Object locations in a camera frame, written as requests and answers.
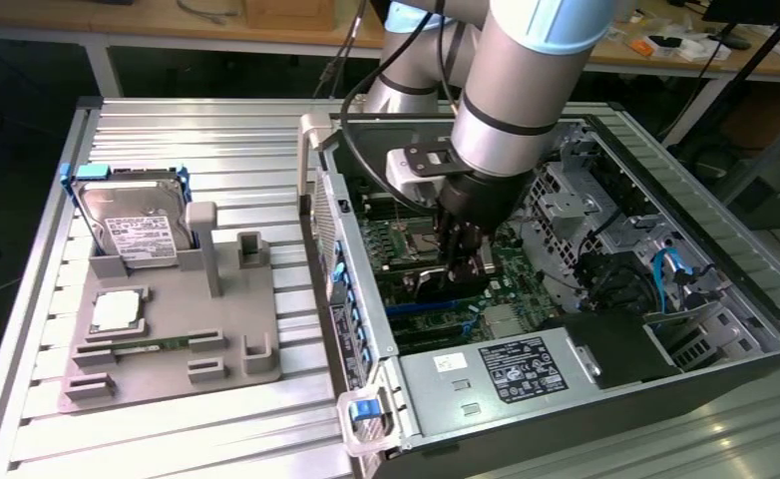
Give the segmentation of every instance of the hard drive label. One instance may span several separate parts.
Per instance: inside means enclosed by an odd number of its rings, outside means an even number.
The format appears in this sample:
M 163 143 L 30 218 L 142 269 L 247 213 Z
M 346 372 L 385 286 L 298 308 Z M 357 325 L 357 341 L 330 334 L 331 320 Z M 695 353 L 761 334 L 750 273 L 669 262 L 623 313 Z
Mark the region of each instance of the hard drive label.
M 167 217 L 106 218 L 106 228 L 123 260 L 177 255 Z
M 539 337 L 478 349 L 501 402 L 542 396 L 566 389 L 566 382 Z

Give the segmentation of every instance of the hard drive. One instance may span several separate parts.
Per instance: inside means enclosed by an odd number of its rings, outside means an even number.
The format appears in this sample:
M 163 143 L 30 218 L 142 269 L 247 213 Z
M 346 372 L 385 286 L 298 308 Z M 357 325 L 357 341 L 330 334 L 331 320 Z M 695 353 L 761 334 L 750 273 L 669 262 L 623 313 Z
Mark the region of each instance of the hard drive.
M 114 170 L 83 165 L 62 178 L 94 238 L 97 255 L 118 255 L 126 267 L 169 266 L 194 241 L 185 222 L 185 169 Z

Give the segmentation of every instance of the white sticker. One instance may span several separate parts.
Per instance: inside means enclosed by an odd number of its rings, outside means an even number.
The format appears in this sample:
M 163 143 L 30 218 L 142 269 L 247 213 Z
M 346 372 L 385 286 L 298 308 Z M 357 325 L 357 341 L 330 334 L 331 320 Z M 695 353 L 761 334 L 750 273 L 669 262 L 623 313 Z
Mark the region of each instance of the white sticker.
M 174 257 L 167 217 L 106 218 L 111 242 L 123 259 Z
M 437 372 L 453 371 L 455 369 L 463 369 L 466 367 L 466 359 L 463 359 L 462 352 L 454 352 L 443 356 L 433 357 L 433 365 L 437 368 Z

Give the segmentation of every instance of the floor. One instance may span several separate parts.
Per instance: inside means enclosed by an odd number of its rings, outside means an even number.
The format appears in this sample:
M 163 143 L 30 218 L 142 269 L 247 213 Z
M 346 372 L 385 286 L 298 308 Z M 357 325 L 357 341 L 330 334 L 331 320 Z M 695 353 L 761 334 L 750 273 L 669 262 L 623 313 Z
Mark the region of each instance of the floor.
M 135 48 L 115 48 L 113 59 L 131 97 L 307 98 L 326 62 Z M 341 92 L 374 65 L 349 61 Z M 571 100 L 617 101 L 654 132 L 675 116 L 691 85 L 586 74 Z M 95 93 L 78 47 L 0 41 L 0 285 L 22 274 L 75 99 Z M 0 290 L 0 336 L 14 290 Z

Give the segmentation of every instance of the table leg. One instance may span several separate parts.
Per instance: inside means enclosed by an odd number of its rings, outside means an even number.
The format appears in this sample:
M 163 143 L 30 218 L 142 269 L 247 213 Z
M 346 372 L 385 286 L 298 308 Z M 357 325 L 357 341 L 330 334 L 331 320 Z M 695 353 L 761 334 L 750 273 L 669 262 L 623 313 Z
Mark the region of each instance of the table leg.
M 699 117 L 702 117 L 703 112 L 711 105 L 711 102 L 718 97 L 718 93 L 726 86 L 727 82 L 730 81 L 731 77 L 721 77 L 715 78 L 714 80 L 709 80 L 706 86 L 702 88 L 697 97 L 694 97 L 694 101 L 689 105 L 682 117 L 677 121 L 675 125 L 670 129 L 667 136 L 661 141 L 661 146 L 667 147 L 679 143 L 679 140 L 685 137 L 685 134 L 691 129 Z
M 101 97 L 122 97 L 121 83 L 109 56 L 109 45 L 105 36 L 93 36 L 90 41 L 82 45 L 87 54 L 87 63 L 91 67 L 97 88 Z

